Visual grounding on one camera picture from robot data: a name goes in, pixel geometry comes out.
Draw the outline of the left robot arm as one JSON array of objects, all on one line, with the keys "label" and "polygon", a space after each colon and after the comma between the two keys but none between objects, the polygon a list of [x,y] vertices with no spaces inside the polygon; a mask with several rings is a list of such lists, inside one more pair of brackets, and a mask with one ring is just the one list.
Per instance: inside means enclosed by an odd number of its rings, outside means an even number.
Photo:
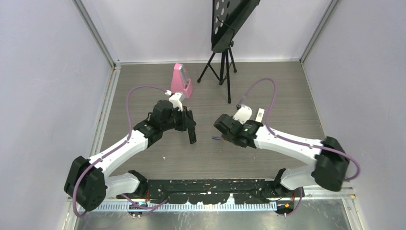
[{"label": "left robot arm", "polygon": [[112,173],[155,144],[165,131],[186,131],[190,144],[194,144],[197,141],[195,126],[193,113],[186,106],[178,107],[168,100],[158,101],[147,118],[131,127],[122,140],[88,159],[77,157],[70,167],[64,192],[85,211],[93,211],[104,199],[113,196],[144,198],[148,190],[147,178],[135,170],[118,176],[112,176]]}]

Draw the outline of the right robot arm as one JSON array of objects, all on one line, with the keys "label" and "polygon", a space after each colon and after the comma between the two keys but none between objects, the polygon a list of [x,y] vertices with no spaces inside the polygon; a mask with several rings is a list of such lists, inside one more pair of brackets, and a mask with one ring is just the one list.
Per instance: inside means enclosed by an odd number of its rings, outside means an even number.
[{"label": "right robot arm", "polygon": [[247,120],[241,123],[227,114],[220,115],[214,127],[226,141],[236,146],[271,150],[305,163],[295,169],[282,168],[278,171],[271,183],[278,196],[287,196],[297,188],[311,185],[332,192],[342,188],[349,159],[337,154],[340,145],[334,138],[327,137],[322,141],[279,134],[276,130],[269,131],[261,122]]}]

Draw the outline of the white remote control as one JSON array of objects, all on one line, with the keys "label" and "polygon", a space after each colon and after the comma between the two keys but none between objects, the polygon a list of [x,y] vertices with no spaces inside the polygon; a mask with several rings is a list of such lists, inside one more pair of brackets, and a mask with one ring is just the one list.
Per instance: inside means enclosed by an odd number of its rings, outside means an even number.
[{"label": "white remote control", "polygon": [[263,116],[264,116],[265,110],[262,108],[259,108],[255,117],[256,122],[262,122]]}]

